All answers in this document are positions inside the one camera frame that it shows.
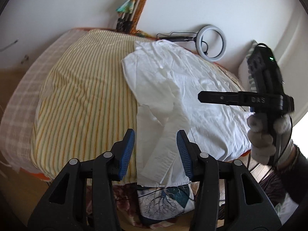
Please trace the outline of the right hand grey glove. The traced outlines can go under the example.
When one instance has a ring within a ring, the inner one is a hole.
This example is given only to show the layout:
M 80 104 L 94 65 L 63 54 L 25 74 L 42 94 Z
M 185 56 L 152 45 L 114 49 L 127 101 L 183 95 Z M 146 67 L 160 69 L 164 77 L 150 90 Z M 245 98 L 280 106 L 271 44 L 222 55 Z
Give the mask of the right hand grey glove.
M 247 119 L 249 131 L 248 139 L 251 142 L 251 156 L 260 164 L 268 165 L 270 157 L 276 153 L 273 136 L 267 130 L 267 117 L 265 114 L 253 114 Z M 277 169 L 287 167 L 295 157 L 295 147 L 292 134 L 292 120 L 285 115 L 275 121 L 273 129 L 281 136 L 281 153 L 278 160 L 273 163 Z

